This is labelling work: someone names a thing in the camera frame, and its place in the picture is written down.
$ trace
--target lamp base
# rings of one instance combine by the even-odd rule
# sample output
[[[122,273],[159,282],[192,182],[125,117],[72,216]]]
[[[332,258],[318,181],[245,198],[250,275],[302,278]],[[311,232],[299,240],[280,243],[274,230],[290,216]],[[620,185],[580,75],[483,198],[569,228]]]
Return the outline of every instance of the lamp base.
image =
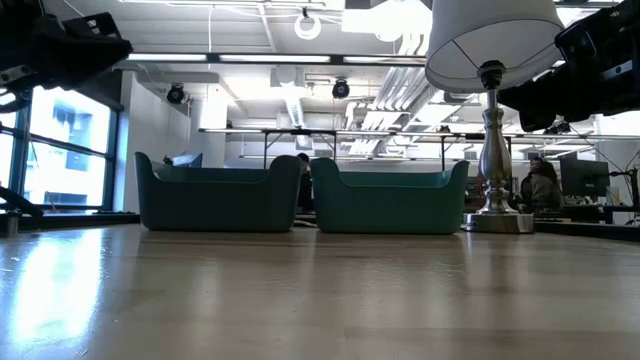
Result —
[[[464,230],[501,234],[530,234],[533,232],[532,214],[467,214]]]

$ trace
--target window frame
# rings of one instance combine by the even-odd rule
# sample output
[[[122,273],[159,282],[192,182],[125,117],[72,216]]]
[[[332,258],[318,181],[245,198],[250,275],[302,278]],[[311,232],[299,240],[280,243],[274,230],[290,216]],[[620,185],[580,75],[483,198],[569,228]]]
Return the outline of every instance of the window frame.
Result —
[[[115,183],[115,169],[116,169],[116,151],[117,151],[117,139],[118,139],[118,123],[120,122],[120,113],[122,111],[121,106],[112,106],[113,104],[106,104],[100,99],[95,99],[91,96],[87,96],[84,92],[76,91],[82,96],[85,96],[91,100],[97,101],[100,104],[109,108],[111,115],[109,119],[109,136],[107,138],[107,151],[100,152],[84,146],[59,141],[56,139],[48,138],[46,136],[32,134],[29,132],[31,126],[31,109],[33,107],[33,100],[29,103],[29,106],[18,111],[16,113],[16,126],[15,128],[2,128],[2,133],[13,136],[13,153],[11,156],[11,168],[9,175],[9,189],[17,192],[20,195],[24,195],[24,185],[26,182],[27,171],[27,158],[29,154],[30,141],[34,143],[43,143],[49,146],[53,146],[59,149],[74,151],[80,154],[89,156],[97,156],[105,159],[105,171],[103,178],[103,191],[102,191],[102,204],[101,205],[55,205],[56,210],[101,210],[111,211],[113,210],[113,193]],[[52,210],[51,204],[34,204],[37,208],[42,210]],[[0,209],[6,209],[9,205],[7,203],[0,204]]]

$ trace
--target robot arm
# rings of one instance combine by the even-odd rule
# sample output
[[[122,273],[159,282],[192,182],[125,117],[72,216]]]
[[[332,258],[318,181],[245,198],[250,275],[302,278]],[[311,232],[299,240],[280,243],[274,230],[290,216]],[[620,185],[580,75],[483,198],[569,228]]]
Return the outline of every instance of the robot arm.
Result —
[[[535,81],[501,90],[525,131],[592,114],[640,109],[640,0],[626,0],[580,20],[555,40],[565,63]]]
[[[29,103],[29,90],[73,89],[133,48],[108,13],[60,23],[40,0],[0,0],[0,113]]]

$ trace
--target glass window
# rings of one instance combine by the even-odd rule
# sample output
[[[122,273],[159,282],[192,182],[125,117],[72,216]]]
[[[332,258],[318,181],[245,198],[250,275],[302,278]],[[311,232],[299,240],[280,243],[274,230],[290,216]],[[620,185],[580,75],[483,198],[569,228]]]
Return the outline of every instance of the glass window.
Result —
[[[16,127],[16,113],[0,114],[0,121],[4,127],[14,128]]]
[[[34,204],[102,205],[105,159],[32,142],[24,197]]]
[[[106,153],[110,121],[111,109],[75,91],[34,89],[32,134]]]
[[[11,155],[13,154],[13,137],[10,135],[0,135],[0,185],[9,187],[9,176],[11,175]]]

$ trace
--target white lampshade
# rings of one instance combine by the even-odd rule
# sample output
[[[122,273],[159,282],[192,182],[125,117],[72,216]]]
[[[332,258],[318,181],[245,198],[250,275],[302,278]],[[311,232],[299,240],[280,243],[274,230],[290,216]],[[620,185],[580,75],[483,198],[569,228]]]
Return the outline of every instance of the white lampshade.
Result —
[[[434,0],[426,75],[450,92],[484,92],[478,68],[507,68],[500,88],[520,85],[561,58],[564,29],[553,0]]]

